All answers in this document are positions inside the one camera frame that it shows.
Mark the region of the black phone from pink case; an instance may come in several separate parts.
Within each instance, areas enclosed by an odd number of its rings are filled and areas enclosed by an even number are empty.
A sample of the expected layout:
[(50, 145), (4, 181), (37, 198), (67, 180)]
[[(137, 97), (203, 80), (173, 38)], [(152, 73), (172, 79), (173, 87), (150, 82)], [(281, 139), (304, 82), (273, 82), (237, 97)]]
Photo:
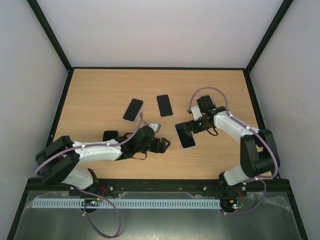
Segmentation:
[(169, 117), (173, 115), (173, 110), (169, 96), (167, 94), (158, 95), (156, 97), (161, 117)]

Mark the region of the pink phone case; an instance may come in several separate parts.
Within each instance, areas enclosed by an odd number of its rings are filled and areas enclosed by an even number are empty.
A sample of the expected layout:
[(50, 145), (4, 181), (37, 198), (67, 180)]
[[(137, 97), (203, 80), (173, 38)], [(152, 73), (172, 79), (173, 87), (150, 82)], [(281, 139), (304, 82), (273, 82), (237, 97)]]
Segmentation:
[(202, 98), (202, 97), (205, 97), (205, 96), (209, 96), (210, 99), (211, 99), (211, 101), (213, 102), (213, 104), (216, 105), (215, 98), (212, 96), (212, 94), (207, 93), (207, 94), (202, 94), (202, 95), (200, 95), (201, 98)]

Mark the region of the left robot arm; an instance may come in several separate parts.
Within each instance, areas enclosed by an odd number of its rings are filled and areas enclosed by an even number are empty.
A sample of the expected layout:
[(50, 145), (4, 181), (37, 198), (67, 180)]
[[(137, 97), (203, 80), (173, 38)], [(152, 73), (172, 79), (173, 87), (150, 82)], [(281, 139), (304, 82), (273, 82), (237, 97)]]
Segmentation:
[(122, 136), (116, 130), (105, 131), (101, 142), (79, 142), (61, 136), (35, 156), (34, 175), (46, 186), (62, 183), (86, 190), (96, 184), (97, 177), (92, 169), (81, 168), (82, 164), (132, 159), (137, 153), (163, 154), (171, 143), (156, 137), (159, 129), (159, 124), (151, 123)]

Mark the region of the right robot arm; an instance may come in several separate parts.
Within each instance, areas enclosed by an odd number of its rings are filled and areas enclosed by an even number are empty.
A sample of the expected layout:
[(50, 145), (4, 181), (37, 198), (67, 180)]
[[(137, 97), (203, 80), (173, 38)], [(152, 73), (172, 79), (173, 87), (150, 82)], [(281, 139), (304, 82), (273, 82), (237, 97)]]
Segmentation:
[(270, 130), (247, 125), (226, 106), (216, 106), (210, 95), (198, 98), (196, 105), (190, 104), (187, 111), (193, 119), (182, 123), (182, 132), (188, 137), (210, 129), (222, 130), (240, 146), (239, 165), (218, 177), (215, 190), (223, 196), (230, 196), (245, 183), (260, 180), (266, 173), (271, 173), (271, 178), (278, 175), (279, 155)]

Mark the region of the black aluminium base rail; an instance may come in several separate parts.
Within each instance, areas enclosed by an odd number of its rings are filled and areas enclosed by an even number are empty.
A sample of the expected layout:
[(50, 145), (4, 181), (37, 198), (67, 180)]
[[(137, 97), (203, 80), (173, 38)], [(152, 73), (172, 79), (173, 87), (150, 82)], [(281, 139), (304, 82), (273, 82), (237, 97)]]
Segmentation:
[[(287, 179), (264, 179), (267, 193), (286, 193), (293, 196), (293, 191)], [(231, 199), (239, 196), (246, 197), (247, 193), (262, 192), (264, 185), (260, 181), (254, 181), (243, 185), (239, 183), (235, 186), (223, 186), (217, 179), (205, 180), (147, 180), (147, 179), (98, 179), (98, 183), (85, 189), (85, 191), (102, 194), (104, 196), (117, 198), (123, 193), (188, 193), (192, 196), (201, 195), (203, 197), (214, 197), (216, 199)], [(24, 194), (30, 191), (67, 191), (71, 196), (85, 196), (74, 186), (66, 183), (58, 183), (53, 186), (46, 186), (38, 178), (29, 178), (24, 190)]]

